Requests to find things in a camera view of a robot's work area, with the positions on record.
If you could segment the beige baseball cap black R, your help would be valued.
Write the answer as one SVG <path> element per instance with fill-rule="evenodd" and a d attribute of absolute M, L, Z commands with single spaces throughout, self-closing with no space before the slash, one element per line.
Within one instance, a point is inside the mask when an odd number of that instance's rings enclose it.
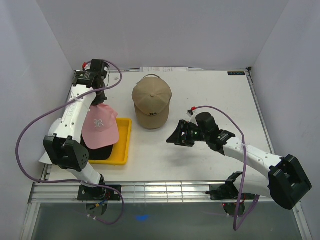
<path fill-rule="evenodd" d="M 132 90 L 138 123 L 147 130 L 163 127 L 170 112 L 172 90 L 158 75 L 144 76 Z"/>

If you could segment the black NY baseball cap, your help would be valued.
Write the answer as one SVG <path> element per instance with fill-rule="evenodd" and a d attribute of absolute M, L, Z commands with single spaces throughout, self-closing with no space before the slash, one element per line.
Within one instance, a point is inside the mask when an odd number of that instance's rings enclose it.
<path fill-rule="evenodd" d="M 80 144 L 88 150 L 89 160 L 92 160 L 92 161 L 106 161 L 106 160 L 108 160 L 110 158 L 112 151 L 113 151 L 113 148 L 114 148 L 113 145 L 109 145 L 109 146 L 105 146 L 105 147 L 101 147 L 101 148 L 97 148 L 97 149 L 91 149 L 86 145 L 86 143 L 83 139 L 83 136 L 81 136 Z"/>

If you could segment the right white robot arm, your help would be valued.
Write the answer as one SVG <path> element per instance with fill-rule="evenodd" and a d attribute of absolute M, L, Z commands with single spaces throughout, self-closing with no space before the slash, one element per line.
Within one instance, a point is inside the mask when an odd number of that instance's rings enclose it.
<path fill-rule="evenodd" d="M 273 199 L 280 207 L 291 210 L 311 189 L 312 184 L 299 160 L 271 154 L 252 145 L 245 145 L 234 133 L 220 129 L 208 112 L 194 115 L 190 121 L 180 120 L 173 134 L 166 140 L 176 146 L 193 147 L 204 142 L 219 154 L 245 163 L 261 176 L 245 178 L 237 171 L 218 187 L 210 186 L 207 194 L 213 200 L 234 200 L 242 194 Z"/>

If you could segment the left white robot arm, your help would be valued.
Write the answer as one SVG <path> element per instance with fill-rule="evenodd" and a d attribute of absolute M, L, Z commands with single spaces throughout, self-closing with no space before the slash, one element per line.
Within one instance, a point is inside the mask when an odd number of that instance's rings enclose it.
<path fill-rule="evenodd" d="M 100 200 L 106 195 L 106 187 L 100 184 L 101 175 L 89 164 L 89 151 L 81 145 L 82 129 L 91 105 L 103 103 L 107 98 L 102 90 L 110 71 L 106 61 L 93 59 L 74 73 L 66 106 L 61 119 L 50 127 L 43 140 L 45 148 L 40 162 L 56 165 L 72 173 L 88 186 L 88 193 Z"/>

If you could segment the pink baseball cap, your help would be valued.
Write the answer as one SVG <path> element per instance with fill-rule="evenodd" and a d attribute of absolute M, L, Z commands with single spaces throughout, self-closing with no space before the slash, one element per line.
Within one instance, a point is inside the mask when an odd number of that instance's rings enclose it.
<path fill-rule="evenodd" d="M 107 104 L 90 106 L 81 132 L 89 149 L 108 147 L 119 141 L 117 116 L 118 113 Z"/>

